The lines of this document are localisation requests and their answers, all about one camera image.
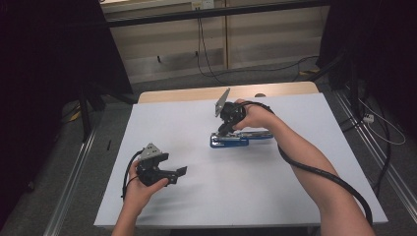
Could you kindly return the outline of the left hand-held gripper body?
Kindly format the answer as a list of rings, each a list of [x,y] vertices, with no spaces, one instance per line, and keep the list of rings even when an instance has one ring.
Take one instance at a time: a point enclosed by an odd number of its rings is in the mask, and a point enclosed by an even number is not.
[[[153,159],[162,152],[156,145],[149,143],[142,151],[139,157],[139,165],[137,166],[137,174],[140,181],[146,186],[151,186],[161,179],[168,180],[168,173],[172,170],[161,170]]]

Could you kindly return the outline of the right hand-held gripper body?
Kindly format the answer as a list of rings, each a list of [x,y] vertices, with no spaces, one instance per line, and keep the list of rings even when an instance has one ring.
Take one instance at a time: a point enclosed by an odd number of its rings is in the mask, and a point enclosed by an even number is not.
[[[242,105],[227,100],[229,93],[230,88],[215,103],[214,115],[222,120],[221,128],[233,127],[246,116],[246,111]]]

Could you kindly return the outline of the blue stapler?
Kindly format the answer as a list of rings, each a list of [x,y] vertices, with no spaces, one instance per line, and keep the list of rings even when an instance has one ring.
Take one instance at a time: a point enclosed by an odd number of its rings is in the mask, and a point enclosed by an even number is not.
[[[212,148],[246,147],[250,143],[250,140],[265,140],[271,138],[272,133],[269,131],[237,132],[225,136],[212,133],[209,138],[209,145]]]

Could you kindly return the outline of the person's right hand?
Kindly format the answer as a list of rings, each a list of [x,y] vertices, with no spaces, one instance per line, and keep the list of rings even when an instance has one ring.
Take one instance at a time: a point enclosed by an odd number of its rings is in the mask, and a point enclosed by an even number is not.
[[[243,99],[238,99],[237,103],[244,103],[246,116],[233,126],[234,130],[243,130],[244,128],[266,128],[272,130],[279,125],[278,117],[260,105]]]

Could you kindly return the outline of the person's left hand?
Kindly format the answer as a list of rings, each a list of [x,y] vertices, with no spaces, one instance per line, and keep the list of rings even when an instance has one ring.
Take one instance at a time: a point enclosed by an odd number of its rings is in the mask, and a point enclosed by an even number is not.
[[[136,172],[138,165],[139,161],[135,160],[130,167],[129,181],[122,207],[123,213],[131,217],[138,217],[151,196],[168,184],[168,180],[163,178],[151,186],[146,186],[141,182]]]

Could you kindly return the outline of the black stand legs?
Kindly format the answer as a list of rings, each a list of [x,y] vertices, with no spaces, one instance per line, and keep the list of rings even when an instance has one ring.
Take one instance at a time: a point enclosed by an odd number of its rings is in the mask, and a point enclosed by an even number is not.
[[[318,73],[308,79],[315,82],[323,76],[328,76],[328,84],[332,90],[348,89],[350,107],[353,114],[360,116],[357,65],[352,56],[343,51],[331,62],[323,66]]]
[[[136,100],[126,93],[117,92],[114,89],[107,88],[98,83],[86,83],[79,87],[79,104],[81,108],[81,117],[83,122],[83,142],[85,143],[92,133],[92,125],[89,118],[89,107],[94,111],[103,111],[106,103],[103,100],[104,95],[109,95],[126,104],[135,104]]]

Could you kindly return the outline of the black horizontal bar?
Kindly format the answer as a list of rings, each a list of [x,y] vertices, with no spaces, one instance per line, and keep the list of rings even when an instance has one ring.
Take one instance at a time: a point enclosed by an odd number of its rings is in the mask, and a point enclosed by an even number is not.
[[[129,26],[148,25],[156,23],[167,23],[185,20],[196,20],[204,18],[255,14],[272,11],[284,11],[294,9],[305,9],[314,7],[329,6],[330,0],[289,0],[279,3],[256,4],[238,7],[224,7],[209,10],[196,10],[179,13],[161,14],[155,16],[128,17],[115,20],[107,20],[105,28],[120,28]]]

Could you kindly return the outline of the black curtain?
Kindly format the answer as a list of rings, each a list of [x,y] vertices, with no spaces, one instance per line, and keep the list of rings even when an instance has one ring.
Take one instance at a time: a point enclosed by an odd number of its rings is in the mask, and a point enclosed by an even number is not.
[[[50,153],[61,109],[131,92],[100,0],[0,0],[0,228]]]
[[[329,0],[317,65],[340,54],[417,139],[417,0]]]

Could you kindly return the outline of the aluminium floor rail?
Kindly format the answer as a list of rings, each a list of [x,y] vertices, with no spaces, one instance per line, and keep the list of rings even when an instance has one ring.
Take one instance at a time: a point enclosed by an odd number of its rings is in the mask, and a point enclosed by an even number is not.
[[[351,126],[343,128],[342,132],[347,134],[355,131],[378,165],[378,174],[371,180],[371,187],[376,197],[378,199],[382,197],[382,188],[385,183],[388,183],[401,201],[401,205],[417,224],[417,187],[412,188],[405,181],[405,175],[392,164],[395,159],[398,159],[399,164],[411,166],[405,159],[408,153],[405,148],[411,144],[411,140],[407,139],[403,131],[388,120],[384,110],[376,101],[369,103],[367,99],[358,98],[360,116],[357,117],[351,110],[346,91],[338,90],[333,94],[348,116],[347,122],[351,123]],[[374,115],[373,123],[363,121],[366,113]]]
[[[43,236],[59,236],[69,207],[75,195],[75,191],[78,187],[81,178],[81,173],[85,166],[85,162],[89,157],[90,149],[95,139],[95,134],[96,128],[92,128],[85,140],[83,141],[74,166],[72,167],[70,175],[65,184],[65,188],[59,198],[59,201],[55,209],[52,212],[52,215],[46,226]]]

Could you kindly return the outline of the white wall socket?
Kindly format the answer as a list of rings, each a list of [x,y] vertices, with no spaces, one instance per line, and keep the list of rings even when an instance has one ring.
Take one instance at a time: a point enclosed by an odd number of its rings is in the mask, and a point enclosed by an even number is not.
[[[214,0],[193,0],[191,6],[193,10],[213,9]]]

